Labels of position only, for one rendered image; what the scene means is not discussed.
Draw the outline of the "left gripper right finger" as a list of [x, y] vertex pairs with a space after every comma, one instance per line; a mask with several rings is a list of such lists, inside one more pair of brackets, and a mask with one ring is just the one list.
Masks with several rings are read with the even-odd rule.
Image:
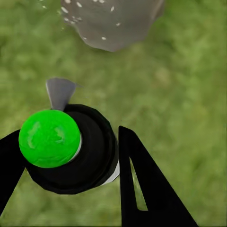
[[[122, 227], [199, 227], [137, 134], [119, 126]], [[137, 208], [132, 160], [148, 211]]]

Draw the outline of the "pesticide atomizer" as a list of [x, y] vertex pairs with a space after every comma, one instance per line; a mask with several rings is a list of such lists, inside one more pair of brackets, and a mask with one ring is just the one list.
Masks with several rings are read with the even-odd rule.
[[52, 109], [30, 116], [19, 131], [19, 149], [31, 178], [44, 190], [77, 194], [115, 181], [119, 147], [109, 121], [95, 108], [68, 104], [77, 86], [46, 81]]

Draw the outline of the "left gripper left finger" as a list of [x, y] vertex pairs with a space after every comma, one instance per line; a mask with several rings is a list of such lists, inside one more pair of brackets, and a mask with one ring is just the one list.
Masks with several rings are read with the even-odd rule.
[[18, 137], [19, 130], [0, 140], [0, 215], [25, 169]]

